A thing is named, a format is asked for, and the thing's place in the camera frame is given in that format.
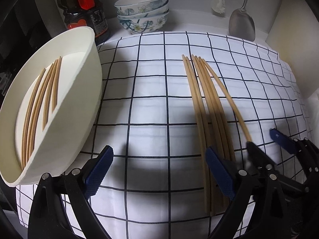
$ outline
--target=floral ceramic bowl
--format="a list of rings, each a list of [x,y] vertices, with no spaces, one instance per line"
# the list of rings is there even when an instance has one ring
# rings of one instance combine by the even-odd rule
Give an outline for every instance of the floral ceramic bowl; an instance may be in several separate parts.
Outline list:
[[[162,7],[167,0],[118,0],[114,6],[121,16],[146,13]]]
[[[166,4],[164,4],[162,7],[159,7],[155,10],[150,11],[150,12],[139,13],[139,14],[128,15],[128,16],[117,15],[117,18],[121,19],[121,20],[141,19],[141,18],[160,15],[160,14],[163,14],[167,11],[168,11],[168,0],[167,0]]]
[[[130,20],[119,19],[119,21],[122,27],[132,34],[152,32],[158,30],[166,23],[168,13],[169,11],[157,16]]]

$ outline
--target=metal spatula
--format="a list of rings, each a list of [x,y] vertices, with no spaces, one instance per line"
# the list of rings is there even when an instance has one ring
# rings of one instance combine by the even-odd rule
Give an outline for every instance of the metal spatula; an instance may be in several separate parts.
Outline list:
[[[242,7],[232,12],[229,18],[228,30],[231,36],[254,41],[256,37],[255,24],[246,11],[246,4],[247,0],[244,0]]]

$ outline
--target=bowl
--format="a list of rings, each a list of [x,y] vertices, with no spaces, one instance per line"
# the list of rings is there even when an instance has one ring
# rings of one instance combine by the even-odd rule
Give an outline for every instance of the bowl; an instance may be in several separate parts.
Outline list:
[[[42,103],[34,150],[22,170],[26,102],[41,70],[59,56],[62,64],[57,105],[52,113],[50,106],[48,122],[42,130]],[[61,33],[33,54],[13,80],[0,109],[0,174],[8,186],[38,183],[43,173],[59,176],[71,165],[92,128],[101,88],[101,63],[91,28],[78,27]]]
[[[166,4],[164,4],[162,7],[159,7],[155,10],[150,11],[150,12],[138,13],[135,15],[128,15],[128,16],[117,15],[117,18],[121,19],[121,20],[140,19],[140,18],[145,18],[145,17],[157,16],[157,15],[163,14],[167,11],[168,11],[168,0],[167,0]]]
[[[167,21],[168,13],[169,10],[166,13],[157,16],[130,20],[119,19],[119,22],[125,30],[129,31],[132,34],[147,33],[156,31],[161,28]]]
[[[114,6],[121,16],[146,13],[166,4],[167,0],[118,0]]]

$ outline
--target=checkered tablecloth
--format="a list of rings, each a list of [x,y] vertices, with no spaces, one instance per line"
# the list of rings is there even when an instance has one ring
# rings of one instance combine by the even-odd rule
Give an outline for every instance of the checkered tablecloth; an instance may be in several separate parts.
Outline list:
[[[307,113],[289,65],[278,53],[229,36],[156,32],[98,46],[103,96],[96,122],[75,162],[82,167],[105,145],[114,161],[92,209],[113,239],[205,239],[222,213],[204,212],[202,166],[189,84],[181,55],[204,58],[238,106],[253,142],[281,173],[303,182],[298,160],[269,137],[276,127],[291,138],[310,137]],[[245,137],[224,94],[215,85],[232,134],[238,168],[249,168]],[[17,187],[21,224],[36,185]],[[74,232],[81,232],[67,196],[62,196]],[[248,205],[236,236],[245,232]]]

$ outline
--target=dark plastic bottle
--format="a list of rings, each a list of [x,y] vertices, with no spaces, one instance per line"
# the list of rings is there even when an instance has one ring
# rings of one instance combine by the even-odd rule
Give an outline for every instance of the dark plastic bottle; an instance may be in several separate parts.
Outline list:
[[[89,26],[95,33],[95,44],[99,45],[110,37],[103,5],[100,0],[57,0],[63,9],[64,22],[68,29]]]

